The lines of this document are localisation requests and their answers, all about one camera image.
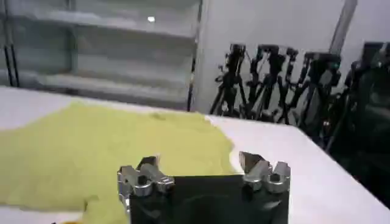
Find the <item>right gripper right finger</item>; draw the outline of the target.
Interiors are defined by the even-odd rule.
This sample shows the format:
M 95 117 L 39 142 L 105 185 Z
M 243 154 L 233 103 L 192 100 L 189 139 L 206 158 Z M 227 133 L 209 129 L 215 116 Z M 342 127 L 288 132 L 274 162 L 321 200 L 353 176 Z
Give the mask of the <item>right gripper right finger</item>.
M 273 167 L 262 156 L 249 152 L 239 152 L 239 163 L 244 171 L 243 183 L 253 192 L 266 189 L 272 194 L 282 194 L 290 190 L 291 168 L 288 163 L 278 161 Z

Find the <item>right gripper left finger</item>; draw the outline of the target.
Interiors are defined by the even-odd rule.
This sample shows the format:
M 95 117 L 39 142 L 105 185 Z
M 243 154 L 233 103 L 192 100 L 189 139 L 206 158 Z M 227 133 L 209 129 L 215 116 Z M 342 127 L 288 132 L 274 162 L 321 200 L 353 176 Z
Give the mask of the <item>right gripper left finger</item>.
M 147 197 L 154 190 L 168 194 L 176 185 L 175 179 L 160 170 L 159 161 L 159 156 L 147 156 L 136 167 L 121 166 L 117 171 L 118 195 Z

